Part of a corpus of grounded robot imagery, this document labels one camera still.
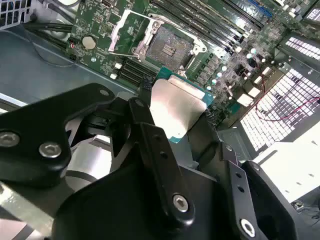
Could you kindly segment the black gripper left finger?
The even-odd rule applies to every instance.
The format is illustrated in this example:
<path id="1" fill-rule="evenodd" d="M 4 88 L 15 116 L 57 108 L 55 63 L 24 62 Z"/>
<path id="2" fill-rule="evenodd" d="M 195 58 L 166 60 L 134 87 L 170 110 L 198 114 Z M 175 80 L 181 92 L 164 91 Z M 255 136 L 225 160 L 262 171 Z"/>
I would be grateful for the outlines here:
<path id="1" fill-rule="evenodd" d="M 143 100 L 123 100 L 97 83 L 0 116 L 1 180 L 32 188 L 57 185 L 71 161 L 71 148 L 103 128 L 93 123 L 98 116 L 106 120 L 115 155 L 143 165 L 165 220 L 174 229 L 188 228 L 195 207 L 164 130 Z"/>

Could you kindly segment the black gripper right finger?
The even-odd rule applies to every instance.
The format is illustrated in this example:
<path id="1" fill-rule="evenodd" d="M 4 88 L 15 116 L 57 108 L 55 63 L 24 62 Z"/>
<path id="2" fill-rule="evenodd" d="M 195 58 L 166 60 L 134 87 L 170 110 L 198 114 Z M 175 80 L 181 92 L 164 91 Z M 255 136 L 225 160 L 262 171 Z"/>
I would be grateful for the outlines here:
<path id="1" fill-rule="evenodd" d="M 217 181 L 218 203 L 226 226 L 219 229 L 234 240 L 297 240 L 299 221 L 267 174 L 256 163 L 239 163 L 233 148 L 220 140 L 202 114 L 188 131 L 197 169 Z"/>

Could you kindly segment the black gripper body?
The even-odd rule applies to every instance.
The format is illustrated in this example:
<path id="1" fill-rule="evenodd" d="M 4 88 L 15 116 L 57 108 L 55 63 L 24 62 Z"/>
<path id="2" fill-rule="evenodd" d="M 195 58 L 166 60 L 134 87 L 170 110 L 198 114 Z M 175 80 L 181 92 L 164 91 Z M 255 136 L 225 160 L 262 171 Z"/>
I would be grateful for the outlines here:
<path id="1" fill-rule="evenodd" d="M 53 240 L 239 240 L 218 182 L 181 167 L 195 205 L 187 229 L 165 220 L 141 163 L 133 163 L 71 195 L 54 219 Z"/>

